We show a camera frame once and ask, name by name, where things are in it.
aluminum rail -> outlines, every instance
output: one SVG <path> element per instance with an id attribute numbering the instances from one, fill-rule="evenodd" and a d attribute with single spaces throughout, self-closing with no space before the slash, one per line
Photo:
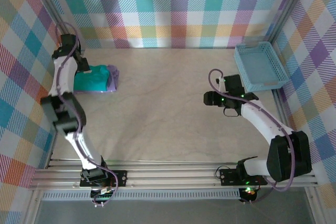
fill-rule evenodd
<path id="1" fill-rule="evenodd" d="M 242 188 L 242 186 L 221 186 L 215 177 L 216 169 L 225 165 L 235 168 L 234 163 L 187 163 L 187 162 L 107 162 L 112 170 L 127 170 L 125 189 L 214 189 Z M 70 190 L 80 188 L 82 166 L 78 160 L 51 160 L 48 169 L 35 172 L 30 188 L 33 190 Z M 284 187 L 287 181 L 278 183 Z M 296 177 L 292 187 L 315 187 L 313 173 Z"/>

black mounting bracket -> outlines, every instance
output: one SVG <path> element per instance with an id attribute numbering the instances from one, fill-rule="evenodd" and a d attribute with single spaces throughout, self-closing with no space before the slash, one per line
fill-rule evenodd
<path id="1" fill-rule="evenodd" d="M 222 186 L 264 186 L 267 182 L 262 176 L 249 176 L 240 179 L 237 169 L 220 169 L 219 177 Z"/>
<path id="2" fill-rule="evenodd" d="M 125 187 L 127 182 L 127 171 L 126 170 L 112 170 L 112 171 L 116 174 L 118 178 L 118 187 Z M 107 174 L 108 174 L 107 179 L 111 181 L 111 186 L 115 187 L 117 183 L 115 181 L 114 176 L 111 173 Z M 98 185 L 96 185 L 96 183 L 94 182 L 88 182 L 85 179 L 81 179 L 79 187 L 98 187 Z"/>

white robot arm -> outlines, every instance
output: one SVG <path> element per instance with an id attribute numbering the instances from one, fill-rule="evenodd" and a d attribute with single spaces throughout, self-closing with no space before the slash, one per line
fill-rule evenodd
<path id="1" fill-rule="evenodd" d="M 110 186 L 112 176 L 102 169 L 102 167 L 107 168 L 107 165 L 87 135 L 86 115 L 73 93 L 76 73 L 90 70 L 89 65 L 86 58 L 82 58 L 80 55 L 80 44 L 71 57 L 68 57 L 76 45 L 75 35 L 61 35 L 61 42 L 62 46 L 52 55 L 55 64 L 53 85 L 48 96 L 41 99 L 41 105 L 58 134 L 63 135 L 70 142 L 81 159 L 82 180 L 91 185 Z M 62 64 L 64 65 L 61 74 L 57 76 Z"/>
<path id="2" fill-rule="evenodd" d="M 271 176 L 274 181 L 281 182 L 289 179 L 292 166 L 295 168 L 294 177 L 311 172 L 309 141 L 304 132 L 295 132 L 273 116 L 270 119 L 265 112 L 270 113 L 258 97 L 253 93 L 245 93 L 238 74 L 216 79 L 216 82 L 217 90 L 225 96 L 209 91 L 204 94 L 204 103 L 224 107 L 224 113 L 226 109 L 236 110 L 238 115 L 247 119 L 263 135 L 270 146 L 267 159 L 252 157 L 238 161 L 236 172 L 241 181 L 254 176 Z M 284 132 L 293 145 L 294 164 L 291 163 L 290 145 Z"/>

gray floor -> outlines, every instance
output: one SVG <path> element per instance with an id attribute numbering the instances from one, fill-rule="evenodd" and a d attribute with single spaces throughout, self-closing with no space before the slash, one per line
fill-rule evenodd
<path id="1" fill-rule="evenodd" d="M 115 200 L 104 208 L 89 201 L 42 201 L 36 224 L 313 224 L 303 189 L 271 193 L 255 205 L 238 200 Z"/>

vertical metal post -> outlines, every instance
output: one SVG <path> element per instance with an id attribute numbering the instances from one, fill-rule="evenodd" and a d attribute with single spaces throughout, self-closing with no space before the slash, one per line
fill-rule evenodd
<path id="1" fill-rule="evenodd" d="M 290 15 L 291 15 L 292 11 L 294 10 L 297 2 L 298 2 L 298 0 L 289 0 L 288 4 L 283 9 L 282 14 L 281 14 L 279 20 L 277 21 L 277 24 L 275 25 L 272 33 L 269 36 L 268 41 L 271 44 L 273 44 L 277 40 L 282 28 L 284 27 L 286 21 L 290 17 Z"/>

